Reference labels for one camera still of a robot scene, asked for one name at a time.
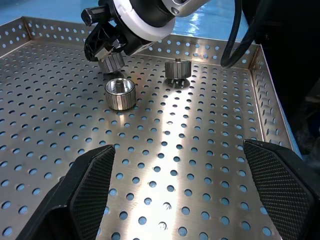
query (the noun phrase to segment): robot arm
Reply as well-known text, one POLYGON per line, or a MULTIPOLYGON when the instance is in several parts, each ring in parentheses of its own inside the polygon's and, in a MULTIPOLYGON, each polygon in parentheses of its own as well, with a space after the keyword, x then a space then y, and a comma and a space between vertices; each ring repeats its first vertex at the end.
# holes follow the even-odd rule
POLYGON ((162 40, 176 17, 195 12, 209 0, 99 0, 81 14, 87 26, 97 23, 84 44, 86 58, 104 61, 122 51, 130 56, 162 40))

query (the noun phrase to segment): metal tray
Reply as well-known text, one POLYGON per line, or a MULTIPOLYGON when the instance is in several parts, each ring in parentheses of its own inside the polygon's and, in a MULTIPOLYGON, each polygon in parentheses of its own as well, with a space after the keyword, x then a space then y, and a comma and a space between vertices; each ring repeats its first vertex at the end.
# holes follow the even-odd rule
POLYGON ((115 76, 84 56, 90 30, 33 17, 0 27, 1 238, 17 237, 79 154, 115 144, 97 239, 280 240, 242 147, 292 149, 261 46, 223 70, 225 41, 170 35, 125 57, 117 75, 138 102, 116 112, 104 97, 115 76), (177 57, 192 61, 182 88, 164 77, 177 57))

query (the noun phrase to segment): blue floor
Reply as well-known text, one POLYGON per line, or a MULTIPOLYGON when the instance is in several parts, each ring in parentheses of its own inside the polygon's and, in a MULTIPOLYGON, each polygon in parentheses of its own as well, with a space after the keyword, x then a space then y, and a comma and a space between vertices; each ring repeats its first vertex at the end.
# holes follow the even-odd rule
MULTIPOLYGON (((98 0, 0 0, 0 25, 21 16, 82 22, 84 8, 98 5, 98 0)), ((178 18, 174 33, 202 38, 227 40, 234 17, 234 0, 211 0, 198 11, 185 18, 178 18)), ((242 16, 238 39, 248 28, 242 16)))

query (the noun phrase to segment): metal bushing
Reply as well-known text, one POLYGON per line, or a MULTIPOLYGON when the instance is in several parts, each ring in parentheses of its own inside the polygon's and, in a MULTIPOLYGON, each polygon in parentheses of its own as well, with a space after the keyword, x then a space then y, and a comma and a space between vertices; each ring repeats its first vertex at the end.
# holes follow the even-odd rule
POLYGON ((137 103, 135 83, 126 78, 112 79, 105 85, 105 98, 111 109, 130 109, 137 103))
POLYGON ((167 61, 164 64, 167 79, 186 79, 191 76, 191 61, 167 61))
POLYGON ((98 64, 105 74, 110 74, 120 70, 125 65, 125 61, 121 53, 117 52, 106 56, 98 64))

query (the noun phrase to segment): knurled metal part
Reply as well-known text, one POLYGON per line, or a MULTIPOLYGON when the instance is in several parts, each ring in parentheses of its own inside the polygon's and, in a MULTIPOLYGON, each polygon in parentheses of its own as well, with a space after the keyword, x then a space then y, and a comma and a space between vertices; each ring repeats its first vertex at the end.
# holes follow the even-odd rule
POLYGON ((134 82, 125 78, 110 80, 105 85, 105 98, 109 108, 113 110, 132 108, 137 103, 134 82))
POLYGON ((114 73, 120 70, 124 65, 124 59, 120 52, 110 54, 98 62, 99 67, 105 74, 114 73))
POLYGON ((165 77, 168 79, 187 79, 191 76, 191 61, 167 61, 164 65, 165 77))

